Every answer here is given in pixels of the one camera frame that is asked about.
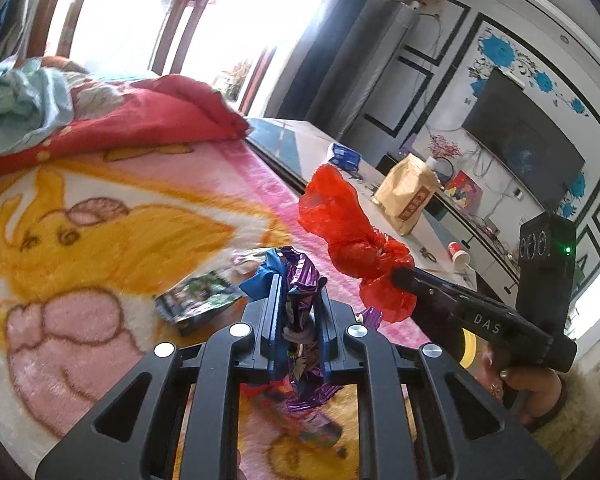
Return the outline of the right hand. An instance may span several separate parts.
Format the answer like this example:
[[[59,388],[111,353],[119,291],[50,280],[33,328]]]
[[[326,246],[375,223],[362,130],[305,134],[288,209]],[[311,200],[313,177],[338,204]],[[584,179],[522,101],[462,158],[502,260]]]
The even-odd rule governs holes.
[[[506,387],[527,393],[517,411],[517,419],[528,428],[539,427],[554,418],[566,402],[564,382],[554,370],[538,366],[511,366],[499,370],[494,364],[490,344],[481,353],[477,380],[501,404]]]

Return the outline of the right fuzzy sleeve forearm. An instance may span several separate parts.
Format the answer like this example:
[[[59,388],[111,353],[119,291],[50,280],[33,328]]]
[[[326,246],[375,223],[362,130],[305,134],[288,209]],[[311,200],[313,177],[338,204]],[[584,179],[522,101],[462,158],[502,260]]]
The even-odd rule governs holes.
[[[558,404],[529,430],[566,478],[600,437],[600,392],[577,370],[558,377],[562,381]]]

